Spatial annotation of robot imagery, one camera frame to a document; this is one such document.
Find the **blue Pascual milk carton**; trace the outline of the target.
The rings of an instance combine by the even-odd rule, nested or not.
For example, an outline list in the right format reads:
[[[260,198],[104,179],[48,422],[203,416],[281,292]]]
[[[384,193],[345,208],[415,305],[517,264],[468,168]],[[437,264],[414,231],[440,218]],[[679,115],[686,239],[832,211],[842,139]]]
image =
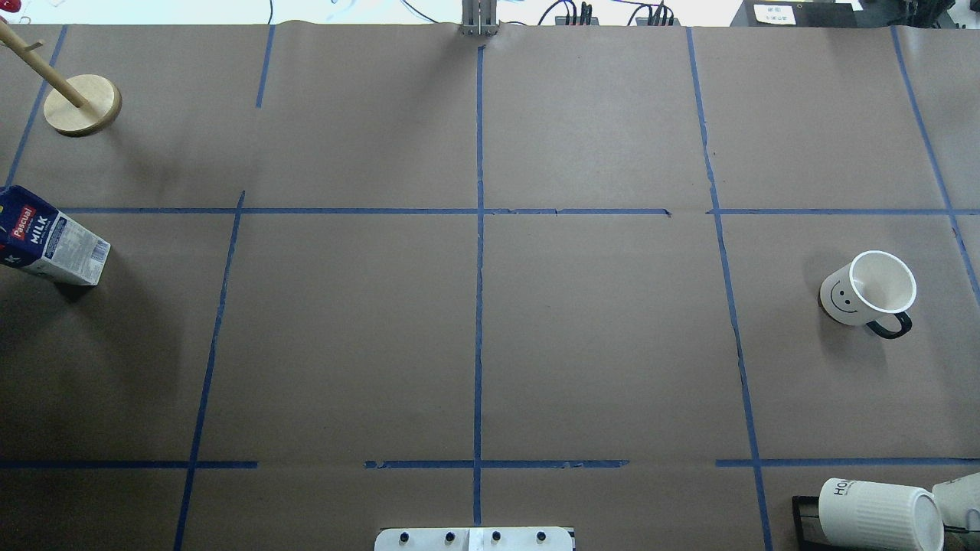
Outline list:
[[[36,194],[1,195],[1,262],[63,285],[96,286],[111,244]]]

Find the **white ribbed HOME mug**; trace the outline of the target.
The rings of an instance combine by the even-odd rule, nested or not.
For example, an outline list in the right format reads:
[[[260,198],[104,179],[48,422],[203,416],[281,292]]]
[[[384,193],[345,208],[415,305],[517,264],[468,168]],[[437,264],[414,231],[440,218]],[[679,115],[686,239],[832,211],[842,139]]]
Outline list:
[[[942,550],[944,522],[931,492],[917,486],[829,478],[818,515],[833,546],[867,550]]]

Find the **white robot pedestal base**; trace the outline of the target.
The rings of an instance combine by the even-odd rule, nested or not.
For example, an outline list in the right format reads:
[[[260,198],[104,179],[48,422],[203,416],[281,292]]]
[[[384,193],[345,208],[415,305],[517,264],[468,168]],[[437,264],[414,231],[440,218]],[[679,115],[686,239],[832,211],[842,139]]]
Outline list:
[[[531,527],[403,527],[385,529],[374,550],[575,550],[573,529]]]

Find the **grey aluminium frame post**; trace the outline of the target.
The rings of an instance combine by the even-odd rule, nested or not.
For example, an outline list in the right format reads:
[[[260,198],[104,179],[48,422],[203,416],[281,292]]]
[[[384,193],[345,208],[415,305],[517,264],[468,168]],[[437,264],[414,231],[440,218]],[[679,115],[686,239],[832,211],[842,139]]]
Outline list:
[[[499,31],[498,1],[462,0],[461,34],[465,36],[494,36]]]

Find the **white smiley mug black handle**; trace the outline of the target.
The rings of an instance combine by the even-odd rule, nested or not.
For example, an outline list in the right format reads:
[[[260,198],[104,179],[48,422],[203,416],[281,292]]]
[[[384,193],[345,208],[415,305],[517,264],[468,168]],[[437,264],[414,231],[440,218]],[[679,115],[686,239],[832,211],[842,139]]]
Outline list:
[[[881,251],[862,252],[827,275],[819,287],[824,313],[848,327],[865,325],[892,341],[913,328],[909,310],[916,302],[916,276],[897,256]]]

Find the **wooden mug tree stand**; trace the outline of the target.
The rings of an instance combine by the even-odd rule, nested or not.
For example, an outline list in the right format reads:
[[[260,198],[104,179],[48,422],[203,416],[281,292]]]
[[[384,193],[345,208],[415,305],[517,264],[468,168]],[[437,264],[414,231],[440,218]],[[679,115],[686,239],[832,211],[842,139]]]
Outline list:
[[[119,115],[122,94],[108,78],[90,73],[63,77],[36,52],[40,45],[25,41],[6,20],[1,22],[1,41],[52,88],[44,99],[43,115],[60,135],[93,135]]]

